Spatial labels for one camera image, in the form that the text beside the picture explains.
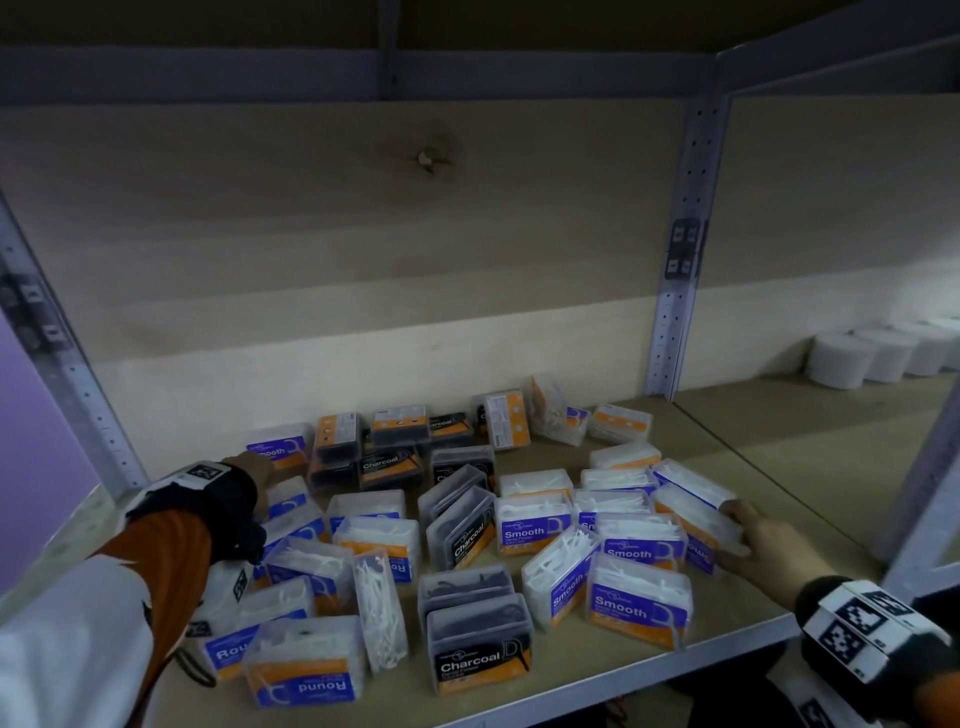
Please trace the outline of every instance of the white cylindrical container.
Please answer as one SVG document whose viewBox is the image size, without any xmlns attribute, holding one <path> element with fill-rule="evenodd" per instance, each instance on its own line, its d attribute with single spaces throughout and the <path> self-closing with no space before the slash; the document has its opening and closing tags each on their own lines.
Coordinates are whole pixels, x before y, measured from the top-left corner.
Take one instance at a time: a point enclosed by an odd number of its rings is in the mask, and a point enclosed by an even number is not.
<svg viewBox="0 0 960 728">
<path fill-rule="evenodd" d="M 865 379 L 870 381 L 900 381 L 910 363 L 920 339 L 904 331 L 890 328 L 858 328 L 853 335 L 879 346 L 876 356 L 867 369 Z"/>
<path fill-rule="evenodd" d="M 957 340 L 957 332 L 931 324 L 897 324 L 897 331 L 904 331 L 920 339 L 913 351 L 906 372 L 913 376 L 933 376 L 947 364 L 947 357 Z"/>
<path fill-rule="evenodd" d="M 879 345 L 846 333 L 822 333 L 813 337 L 813 350 L 806 360 L 806 375 L 833 389 L 856 389 L 874 361 Z"/>
<path fill-rule="evenodd" d="M 960 318 L 955 319 L 933 319 L 930 322 L 935 327 L 946 328 L 950 331 L 956 331 L 957 340 L 953 344 L 953 349 L 950 350 L 949 355 L 947 356 L 947 363 L 944 364 L 948 369 L 957 369 L 960 370 Z"/>
</svg>

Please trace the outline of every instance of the right hand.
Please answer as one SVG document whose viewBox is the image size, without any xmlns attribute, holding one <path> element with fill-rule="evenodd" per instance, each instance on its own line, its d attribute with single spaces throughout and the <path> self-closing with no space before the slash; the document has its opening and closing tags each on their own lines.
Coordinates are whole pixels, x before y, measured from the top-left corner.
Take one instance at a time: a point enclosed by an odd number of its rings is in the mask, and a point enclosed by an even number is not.
<svg viewBox="0 0 960 728">
<path fill-rule="evenodd" d="M 728 500 L 720 513 L 743 526 L 748 556 L 717 552 L 717 564 L 742 576 L 781 607 L 793 611 L 803 587 L 836 571 L 789 523 L 774 521 L 747 500 Z"/>
</svg>

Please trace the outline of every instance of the metal shelf frame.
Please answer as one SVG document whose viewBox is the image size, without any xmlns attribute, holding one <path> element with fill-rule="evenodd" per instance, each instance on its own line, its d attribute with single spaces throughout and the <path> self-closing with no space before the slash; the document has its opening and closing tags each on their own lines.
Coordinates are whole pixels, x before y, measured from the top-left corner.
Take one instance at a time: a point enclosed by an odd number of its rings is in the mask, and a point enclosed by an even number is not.
<svg viewBox="0 0 960 728">
<path fill-rule="evenodd" d="M 0 105 L 687 99 L 644 379 L 646 394 L 672 399 L 735 97 L 790 92 L 795 84 L 816 93 L 821 80 L 825 93 L 836 92 L 828 80 L 838 72 L 866 69 L 869 76 L 878 63 L 960 47 L 956 0 L 864 0 L 717 55 L 412 51 L 396 46 L 401 12 L 400 0 L 378 0 L 379 47 L 369 50 L 0 48 Z M 928 92 L 922 75 L 900 76 L 891 90 L 915 84 Z M 865 87 L 884 90 L 882 79 Z M 115 498 L 143 487 L 133 448 L 2 199 L 0 267 L 0 303 L 104 485 Z M 888 529 L 896 538 L 878 546 L 892 562 L 886 586 L 903 598 L 960 583 L 960 565 L 934 566 L 960 521 L 958 443 L 960 384 L 907 479 L 900 517 Z M 506 721 L 521 728 L 798 634 L 792 616 L 783 616 L 449 725 Z"/>
</svg>

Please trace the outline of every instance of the shelf surface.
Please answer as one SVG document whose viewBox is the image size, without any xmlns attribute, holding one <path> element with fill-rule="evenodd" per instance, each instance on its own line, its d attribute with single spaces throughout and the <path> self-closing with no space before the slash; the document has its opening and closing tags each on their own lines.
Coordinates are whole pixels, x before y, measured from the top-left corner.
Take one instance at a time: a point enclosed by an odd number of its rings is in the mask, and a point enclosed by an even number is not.
<svg viewBox="0 0 960 728">
<path fill-rule="evenodd" d="M 851 539 L 868 546 L 955 375 L 838 391 L 799 376 L 681 392 L 677 405 Z"/>
<path fill-rule="evenodd" d="M 641 399 L 626 404 L 654 414 L 651 441 L 665 457 L 681 460 L 718 480 L 742 497 L 755 501 L 771 516 L 793 522 L 841 572 L 854 577 L 878 578 L 879 567 L 863 548 L 725 448 L 666 400 Z M 587 440 L 583 447 L 574 449 L 537 441 L 530 448 L 498 454 L 497 471 L 501 474 L 522 473 L 563 467 L 567 468 L 574 482 L 578 482 L 579 471 L 588 466 L 588 453 L 604 446 Z M 475 565 L 493 563 L 496 559 L 495 545 L 491 545 Z M 526 558 L 513 557 L 504 561 L 509 564 L 519 588 L 519 571 Z M 492 718 L 486 721 L 479 714 L 504 706 L 508 713 L 498 712 L 496 722 L 508 718 L 504 724 L 530 725 L 591 702 L 600 702 L 617 691 L 636 690 L 686 669 L 760 646 L 751 641 L 752 630 L 756 630 L 755 635 L 767 643 L 784 639 L 784 636 L 777 635 L 782 634 L 783 628 L 790 629 L 790 618 L 777 620 L 784 612 L 753 587 L 730 574 L 710 578 L 695 570 L 688 569 L 687 572 L 694 583 L 695 598 L 690 646 L 683 653 L 671 655 L 669 665 L 662 659 L 652 661 L 652 669 L 644 670 L 643 677 L 638 677 L 639 673 L 626 675 L 622 668 L 636 663 L 643 665 L 642 661 L 662 657 L 664 653 L 652 645 L 623 639 L 613 632 L 589 626 L 584 621 L 583 611 L 577 610 L 551 633 L 538 630 L 529 675 L 510 683 L 438 697 L 433 692 L 416 619 L 415 590 L 404 587 L 400 596 L 412 658 L 409 664 L 368 679 L 364 695 L 356 703 L 285 711 L 281 718 L 275 710 L 259 710 L 253 706 L 242 678 L 210 691 L 189 682 L 179 670 L 171 667 L 156 692 L 156 725 L 158 728 L 259 728 L 276 725 L 282 719 L 285 726 L 298 728 L 314 726 L 321 719 L 365 728 L 381 724 L 389 717 L 395 728 L 421 728 L 451 722 L 479 728 L 493 722 Z M 733 632 L 737 635 L 722 644 L 713 640 Z M 706 645 L 712 648 L 692 646 L 709 640 L 713 642 Z M 590 678 L 596 679 L 589 685 L 580 682 Z M 601 684 L 609 686 L 606 693 Z M 582 704 L 575 705 L 569 698 L 564 700 L 564 695 L 572 694 L 571 691 L 576 691 L 573 701 L 579 700 Z M 537 703 L 537 709 L 531 711 L 532 703 L 524 699 L 535 695 L 540 695 L 544 701 Z"/>
</svg>

